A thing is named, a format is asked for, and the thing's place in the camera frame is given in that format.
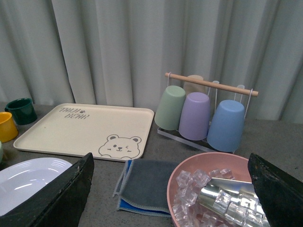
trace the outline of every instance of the cloth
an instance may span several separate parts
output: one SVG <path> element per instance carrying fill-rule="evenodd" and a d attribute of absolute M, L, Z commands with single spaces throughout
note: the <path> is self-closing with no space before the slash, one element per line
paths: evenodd
<path fill-rule="evenodd" d="M 178 163 L 146 159 L 128 160 L 115 187 L 117 210 L 170 218 L 167 185 Z"/>

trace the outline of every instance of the plastic cup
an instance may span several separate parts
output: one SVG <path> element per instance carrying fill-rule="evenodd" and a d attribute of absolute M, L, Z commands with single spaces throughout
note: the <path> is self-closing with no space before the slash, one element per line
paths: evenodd
<path fill-rule="evenodd" d="M 8 112 L 0 112 L 0 141 L 8 142 L 18 136 L 18 130 L 12 118 L 12 114 Z"/>
<path fill-rule="evenodd" d="M 16 124 L 25 125 L 34 122 L 37 119 L 33 107 L 33 101 L 30 98 L 20 98 L 8 103 L 5 111 L 10 112 Z"/>
<path fill-rule="evenodd" d="M 188 76 L 188 78 L 204 80 L 204 78 L 199 76 L 199 75 L 190 75 L 190 76 Z M 190 82 L 184 82 L 183 89 L 186 92 L 186 96 L 188 96 L 188 94 L 190 94 L 192 92 L 202 92 L 202 93 L 206 94 L 206 87 L 205 86 L 190 83 Z"/>
<path fill-rule="evenodd" d="M 244 128 L 244 114 L 241 103 L 234 100 L 222 101 L 209 127 L 209 145 L 223 152 L 234 152 L 238 149 Z"/>
<path fill-rule="evenodd" d="M 165 89 L 155 114 L 155 122 L 160 128 L 178 129 L 185 97 L 181 87 L 172 85 Z"/>
<path fill-rule="evenodd" d="M 209 97 L 201 92 L 190 93 L 183 106 L 179 133 L 188 140 L 202 140 L 207 137 L 209 119 Z"/>

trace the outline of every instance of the dark green mug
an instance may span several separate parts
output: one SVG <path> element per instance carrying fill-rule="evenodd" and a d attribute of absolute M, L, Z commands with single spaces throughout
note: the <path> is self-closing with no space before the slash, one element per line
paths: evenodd
<path fill-rule="evenodd" d="M 10 112 L 18 125 L 30 124 L 37 119 L 33 101 L 30 98 L 20 98 L 8 103 L 6 112 Z"/>

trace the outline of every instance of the white curtain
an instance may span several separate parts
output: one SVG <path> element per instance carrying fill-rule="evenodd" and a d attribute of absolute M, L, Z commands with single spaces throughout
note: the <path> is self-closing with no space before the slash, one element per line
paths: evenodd
<path fill-rule="evenodd" d="M 303 0 L 0 0 L 0 101 L 156 111 L 170 71 L 257 90 L 248 118 L 303 123 Z"/>

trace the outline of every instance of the bear face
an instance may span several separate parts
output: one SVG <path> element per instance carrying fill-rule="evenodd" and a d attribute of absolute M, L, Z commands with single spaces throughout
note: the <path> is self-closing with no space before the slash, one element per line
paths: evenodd
<path fill-rule="evenodd" d="M 115 134 L 109 135 L 107 142 L 99 148 L 99 154 L 122 160 L 133 159 L 140 154 L 138 146 L 140 142 L 141 138 L 137 136 L 124 138 Z"/>

